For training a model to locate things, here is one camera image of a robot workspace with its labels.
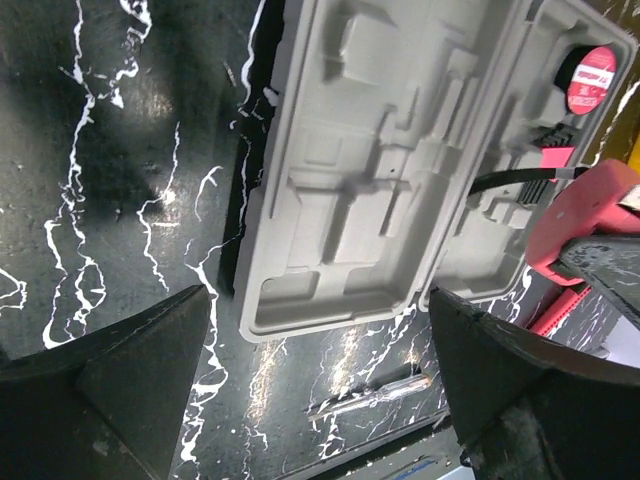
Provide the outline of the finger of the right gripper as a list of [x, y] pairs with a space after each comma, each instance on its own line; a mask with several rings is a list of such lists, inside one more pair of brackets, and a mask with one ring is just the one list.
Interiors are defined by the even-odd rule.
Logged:
[[639, 235], [576, 238], [562, 248], [559, 260], [639, 329]]

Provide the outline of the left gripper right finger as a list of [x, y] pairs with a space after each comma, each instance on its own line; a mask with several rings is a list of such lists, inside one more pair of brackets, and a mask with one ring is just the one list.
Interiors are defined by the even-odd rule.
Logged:
[[458, 442], [479, 479], [636, 479], [639, 371], [430, 293]]

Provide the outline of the red tape measure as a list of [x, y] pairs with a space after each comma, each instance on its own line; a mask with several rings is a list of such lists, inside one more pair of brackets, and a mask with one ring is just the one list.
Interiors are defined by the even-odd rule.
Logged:
[[523, 168], [492, 172], [474, 180], [469, 193], [535, 180], [568, 180], [537, 221], [528, 240], [525, 259], [536, 272], [562, 286], [584, 277], [561, 259], [574, 239], [593, 234], [639, 233], [639, 211], [624, 199], [639, 186], [639, 172], [628, 164], [607, 159], [592, 167]]

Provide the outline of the red hex key set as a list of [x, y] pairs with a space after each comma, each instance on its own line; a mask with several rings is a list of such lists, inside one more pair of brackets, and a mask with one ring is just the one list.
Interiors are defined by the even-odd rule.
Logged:
[[[577, 129], [571, 125], [558, 123], [551, 128], [540, 128], [532, 145], [542, 153], [540, 168], [563, 168], [567, 165], [575, 149]], [[532, 180], [526, 182], [517, 197], [520, 205], [536, 205], [544, 192], [555, 180]]]

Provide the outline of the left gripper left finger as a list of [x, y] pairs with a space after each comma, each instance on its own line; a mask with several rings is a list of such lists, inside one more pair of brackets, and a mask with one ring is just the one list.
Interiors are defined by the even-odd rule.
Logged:
[[4, 479], [166, 479], [210, 313], [202, 285], [1, 365]]

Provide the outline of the grey plastic tool case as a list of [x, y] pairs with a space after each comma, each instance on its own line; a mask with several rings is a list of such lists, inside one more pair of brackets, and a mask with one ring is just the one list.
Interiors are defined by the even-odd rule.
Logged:
[[[276, 111], [234, 278], [251, 342], [390, 319], [441, 286], [473, 302], [525, 267], [538, 205], [471, 196], [477, 176], [540, 165], [540, 128], [589, 148], [639, 37], [584, 1], [289, 1], [271, 75]], [[568, 113], [567, 54], [610, 46], [605, 100]]]

